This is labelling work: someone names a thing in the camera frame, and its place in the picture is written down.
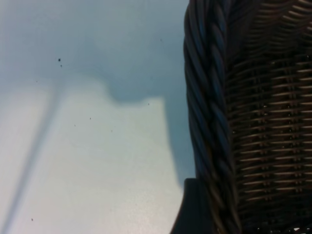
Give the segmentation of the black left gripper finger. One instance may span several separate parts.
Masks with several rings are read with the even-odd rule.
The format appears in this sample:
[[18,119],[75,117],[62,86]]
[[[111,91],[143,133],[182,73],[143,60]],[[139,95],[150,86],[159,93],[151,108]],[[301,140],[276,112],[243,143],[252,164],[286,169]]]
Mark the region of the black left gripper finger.
[[187,178],[184,181],[182,203],[171,234],[203,234],[202,192],[199,180]]

